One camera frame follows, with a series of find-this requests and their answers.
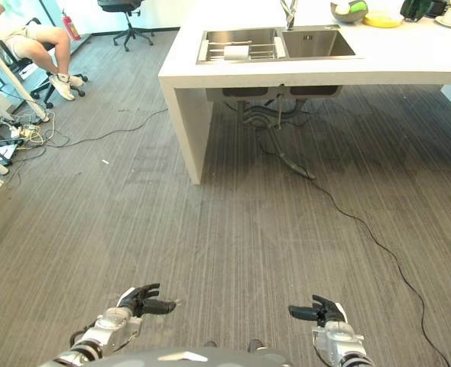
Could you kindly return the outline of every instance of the office chair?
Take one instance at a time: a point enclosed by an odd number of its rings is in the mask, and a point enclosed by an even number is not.
[[[41,21],[39,21],[37,18],[32,18],[27,24],[30,24],[31,22],[40,24]],[[49,51],[52,50],[55,46],[49,42],[43,42],[42,45],[44,48]],[[24,57],[23,59],[17,60],[17,58],[14,56],[14,54],[11,53],[11,51],[8,49],[6,44],[0,40],[0,48],[3,49],[4,53],[6,54],[6,58],[8,58],[8,68],[10,69],[13,74],[17,75],[20,73],[25,67],[32,64],[33,61],[31,59],[28,59]],[[39,99],[41,97],[40,92],[47,89],[46,95],[44,97],[44,104],[47,109],[52,109],[54,107],[54,104],[52,102],[48,102],[49,98],[52,96],[52,93],[54,92],[55,88],[49,81],[49,76],[52,75],[51,73],[47,72],[47,78],[40,84],[37,88],[31,90],[30,95],[34,99]],[[83,82],[88,81],[88,77],[84,76],[82,74],[74,74],[74,76],[79,76],[81,79],[83,79]],[[71,89],[76,90],[78,92],[78,96],[83,97],[85,96],[85,93],[80,90],[79,88],[75,86],[71,86]]]
[[[141,3],[144,0],[98,0],[98,5],[103,9],[103,11],[107,11],[110,13],[124,13],[125,18],[127,19],[128,28],[125,31],[120,32],[115,37],[113,37],[114,46],[118,46],[117,39],[125,36],[124,48],[125,51],[128,52],[127,42],[130,37],[135,39],[135,36],[139,36],[148,40],[149,45],[152,46],[153,43],[151,39],[145,35],[144,33],[147,31],[136,30],[132,27],[131,21],[128,19],[129,16],[132,16],[132,12],[141,6]]]

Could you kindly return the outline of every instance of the stainless steel sink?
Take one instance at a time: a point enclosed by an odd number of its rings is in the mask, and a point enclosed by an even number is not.
[[[334,25],[295,28],[281,32],[290,59],[339,59],[355,57],[355,51]]]
[[[251,63],[360,58],[337,24],[205,31],[197,63]]]
[[[280,46],[277,52],[275,44]],[[284,57],[283,44],[275,28],[206,31],[203,33],[199,63],[244,63]]]

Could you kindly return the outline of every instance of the red fire extinguisher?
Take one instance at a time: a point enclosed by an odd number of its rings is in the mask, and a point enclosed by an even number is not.
[[[63,14],[62,14],[62,19],[63,19],[64,25],[66,26],[67,33],[70,34],[72,39],[74,39],[75,41],[79,41],[81,39],[81,36],[79,35],[78,31],[76,30],[76,27],[74,27],[74,24],[73,24],[73,21],[71,20],[71,18],[68,17],[66,15],[66,13],[64,12],[64,9],[63,9]]]

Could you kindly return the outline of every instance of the person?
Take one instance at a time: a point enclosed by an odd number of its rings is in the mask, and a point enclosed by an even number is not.
[[[71,86],[82,86],[83,80],[69,74],[70,39],[67,32],[59,27],[43,24],[24,25],[9,20],[9,15],[20,16],[21,4],[17,0],[0,0],[0,39],[5,42],[11,53],[18,59],[27,57],[36,65],[50,72],[50,83],[65,99],[73,100]],[[46,51],[42,42],[55,45],[56,64]]]

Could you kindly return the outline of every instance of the person's leg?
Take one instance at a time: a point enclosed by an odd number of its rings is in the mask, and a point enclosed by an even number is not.
[[[40,42],[31,40],[22,36],[14,36],[8,40],[11,50],[18,58],[28,57],[33,60],[38,67],[45,69],[51,73],[57,73],[57,67],[52,62],[52,57],[46,51]]]
[[[69,76],[59,73],[57,66],[52,62],[52,56],[39,41],[17,34],[5,40],[5,43],[18,59],[24,57],[32,59],[37,66],[52,73],[53,75],[49,76],[49,81],[57,92],[65,99],[74,99],[70,89]]]
[[[40,24],[29,25],[27,30],[27,36],[29,38],[39,42],[49,42],[55,46],[54,56],[57,62],[57,73],[68,75],[70,65],[70,38],[67,32],[62,28]]]

